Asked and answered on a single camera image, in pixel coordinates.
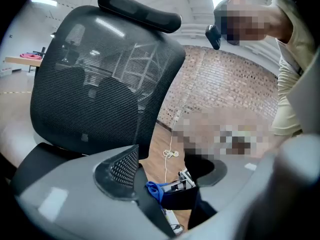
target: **red object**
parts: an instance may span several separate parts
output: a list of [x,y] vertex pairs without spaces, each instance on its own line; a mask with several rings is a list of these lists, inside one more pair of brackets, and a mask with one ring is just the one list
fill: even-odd
[[30,54],[30,53],[22,53],[20,54],[20,57],[27,58],[27,59],[34,59],[34,60],[41,60],[41,56],[36,54]]

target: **black mesh backrest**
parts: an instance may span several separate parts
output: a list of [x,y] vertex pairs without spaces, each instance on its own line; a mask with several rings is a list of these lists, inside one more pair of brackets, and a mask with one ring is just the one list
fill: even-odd
[[78,7],[61,23],[35,77],[33,127],[52,144],[87,155],[139,144],[144,159],[184,59],[183,47],[164,33]]

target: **black headrest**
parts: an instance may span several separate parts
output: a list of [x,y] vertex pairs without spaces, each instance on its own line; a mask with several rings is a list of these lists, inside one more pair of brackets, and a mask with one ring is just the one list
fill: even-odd
[[98,0],[98,5],[105,12],[113,12],[164,33],[173,33],[181,27],[180,15],[156,10],[135,0]]

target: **blue object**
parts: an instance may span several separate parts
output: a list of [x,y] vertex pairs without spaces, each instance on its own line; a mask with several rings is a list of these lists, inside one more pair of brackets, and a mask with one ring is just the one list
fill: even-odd
[[148,188],[149,193],[161,204],[162,198],[164,196],[164,191],[162,190],[162,186],[168,185],[169,183],[161,183],[157,184],[153,181],[148,181],[145,185]]

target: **wooden table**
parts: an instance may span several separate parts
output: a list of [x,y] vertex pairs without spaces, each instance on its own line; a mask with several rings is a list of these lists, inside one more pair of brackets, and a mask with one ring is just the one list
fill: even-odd
[[41,65],[42,59],[32,59],[32,58],[22,58],[20,56],[10,56],[10,57],[5,57],[4,61],[7,63],[29,65],[29,72],[35,71],[35,74],[37,74],[37,71]]

